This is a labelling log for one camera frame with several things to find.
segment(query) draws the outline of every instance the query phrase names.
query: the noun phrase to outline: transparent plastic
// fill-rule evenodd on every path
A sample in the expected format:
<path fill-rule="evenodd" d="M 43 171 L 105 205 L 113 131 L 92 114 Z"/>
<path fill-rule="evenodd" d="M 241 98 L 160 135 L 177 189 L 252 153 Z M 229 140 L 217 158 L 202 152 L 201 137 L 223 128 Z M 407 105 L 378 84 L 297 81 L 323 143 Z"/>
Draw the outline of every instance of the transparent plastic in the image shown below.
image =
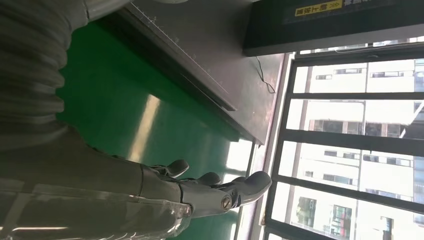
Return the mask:
<path fill-rule="evenodd" d="M 0 240 L 156 240 L 179 235 L 189 205 L 0 179 Z"/>

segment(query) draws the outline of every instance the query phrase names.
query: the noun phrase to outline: warning sticker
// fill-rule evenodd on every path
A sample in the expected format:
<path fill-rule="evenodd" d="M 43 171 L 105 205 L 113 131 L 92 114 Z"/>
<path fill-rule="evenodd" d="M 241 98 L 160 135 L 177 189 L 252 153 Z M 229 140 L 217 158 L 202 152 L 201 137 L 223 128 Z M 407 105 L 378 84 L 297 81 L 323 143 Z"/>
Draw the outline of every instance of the warning sticker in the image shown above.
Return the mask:
<path fill-rule="evenodd" d="M 294 14 L 295 17 L 305 16 L 309 14 L 317 14 L 325 11 L 330 11 L 334 9 L 341 9 L 343 7 L 343 0 L 335 0 L 324 2 L 312 6 L 305 6 L 297 8 Z"/>

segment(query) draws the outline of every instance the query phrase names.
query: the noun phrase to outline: green epoxy floor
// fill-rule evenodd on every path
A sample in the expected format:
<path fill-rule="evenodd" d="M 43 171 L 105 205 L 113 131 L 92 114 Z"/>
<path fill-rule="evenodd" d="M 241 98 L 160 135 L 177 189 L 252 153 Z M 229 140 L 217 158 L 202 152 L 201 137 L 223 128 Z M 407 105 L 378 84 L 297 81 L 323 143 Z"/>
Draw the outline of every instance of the green epoxy floor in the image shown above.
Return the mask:
<path fill-rule="evenodd" d="M 248 142 L 235 143 L 239 134 L 224 120 L 95 23 L 74 33 L 62 73 L 58 118 L 89 145 L 146 165 L 185 159 L 184 177 L 246 173 Z M 236 221 L 235 212 L 194 219 L 175 239 L 230 240 Z"/>

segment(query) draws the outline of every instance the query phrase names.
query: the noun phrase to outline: flexible duct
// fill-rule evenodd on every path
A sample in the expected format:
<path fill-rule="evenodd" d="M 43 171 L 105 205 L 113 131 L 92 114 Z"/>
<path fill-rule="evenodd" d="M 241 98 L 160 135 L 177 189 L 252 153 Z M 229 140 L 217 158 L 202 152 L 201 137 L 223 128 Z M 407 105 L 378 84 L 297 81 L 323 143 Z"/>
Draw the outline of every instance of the flexible duct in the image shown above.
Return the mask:
<path fill-rule="evenodd" d="M 67 126 L 55 114 L 64 103 L 71 34 L 129 0 L 0 1 L 0 151 L 47 143 Z"/>

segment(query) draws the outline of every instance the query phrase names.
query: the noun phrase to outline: window frame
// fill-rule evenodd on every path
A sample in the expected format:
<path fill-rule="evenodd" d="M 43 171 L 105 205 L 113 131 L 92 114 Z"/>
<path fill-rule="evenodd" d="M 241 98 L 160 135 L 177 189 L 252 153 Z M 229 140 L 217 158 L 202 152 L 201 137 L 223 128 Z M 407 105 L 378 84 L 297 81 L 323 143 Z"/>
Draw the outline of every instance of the window frame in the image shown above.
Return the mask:
<path fill-rule="evenodd" d="M 376 203 L 396 209 L 410 211 L 415 214 L 424 215 L 424 204 L 406 201 L 387 196 L 376 195 L 359 190 L 353 190 L 334 185 L 323 184 L 296 177 L 283 176 L 279 174 L 282 160 L 282 150 L 285 141 L 296 143 L 307 143 L 340 148 L 361 149 L 376 152 L 390 152 L 401 155 L 423 156 L 424 148 L 422 141 L 417 139 L 402 139 L 383 136 L 355 135 L 345 133 L 333 133 L 323 131 L 307 131 L 287 129 L 289 108 L 292 100 L 421 100 L 424 99 L 424 92 L 383 92 L 383 93 L 294 93 L 296 72 L 299 67 L 326 66 L 335 64 L 355 64 L 384 62 L 406 59 L 424 59 L 423 51 L 418 52 L 417 46 L 400 45 L 387 49 L 371 49 L 366 52 L 354 52 L 347 54 L 324 53 L 311 57 L 303 56 L 295 59 L 290 66 L 288 83 L 284 98 L 282 114 L 280 116 L 280 127 L 277 132 L 277 142 L 272 165 L 272 184 L 268 191 L 265 207 L 265 235 L 274 234 L 288 240 L 332 240 L 333 238 L 312 232 L 301 227 L 290 225 L 272 219 L 272 210 L 275 203 L 277 184 L 284 183 L 290 185 L 290 189 L 295 186 L 317 190 L 338 196 L 357 199 L 360 201 Z M 379 53 L 378 58 L 369 58 L 370 53 Z"/>

